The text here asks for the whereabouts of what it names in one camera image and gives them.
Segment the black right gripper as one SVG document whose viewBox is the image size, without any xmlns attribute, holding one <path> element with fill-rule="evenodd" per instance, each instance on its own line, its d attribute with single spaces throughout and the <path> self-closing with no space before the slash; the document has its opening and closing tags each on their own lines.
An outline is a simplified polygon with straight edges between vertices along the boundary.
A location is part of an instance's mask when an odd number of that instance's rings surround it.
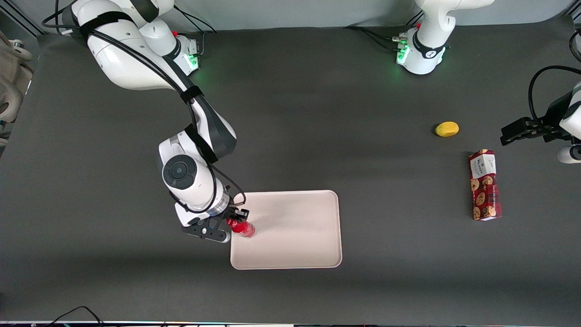
<svg viewBox="0 0 581 327">
<path fill-rule="evenodd" d="M 232 233 L 236 233 L 236 222 L 246 222 L 250 211 L 243 208 L 232 208 L 231 218 L 226 219 L 227 225 Z M 195 222 L 190 226 L 183 226 L 181 229 L 184 233 L 218 243 L 228 243 L 231 239 L 231 233 L 220 229 L 223 222 L 222 218 L 210 217 L 203 221 Z"/>
</svg>

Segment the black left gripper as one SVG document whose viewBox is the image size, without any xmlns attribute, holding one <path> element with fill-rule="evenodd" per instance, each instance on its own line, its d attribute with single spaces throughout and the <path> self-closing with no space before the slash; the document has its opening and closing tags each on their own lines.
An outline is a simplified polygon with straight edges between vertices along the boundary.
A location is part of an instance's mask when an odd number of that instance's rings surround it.
<svg viewBox="0 0 581 327">
<path fill-rule="evenodd" d="M 501 128 L 501 145 L 507 146 L 521 139 L 543 138 L 545 143 L 556 139 L 572 142 L 573 136 L 560 127 L 560 121 L 564 118 L 572 99 L 572 91 L 552 102 L 546 114 L 543 116 L 544 127 L 539 120 L 522 117 Z"/>
</svg>

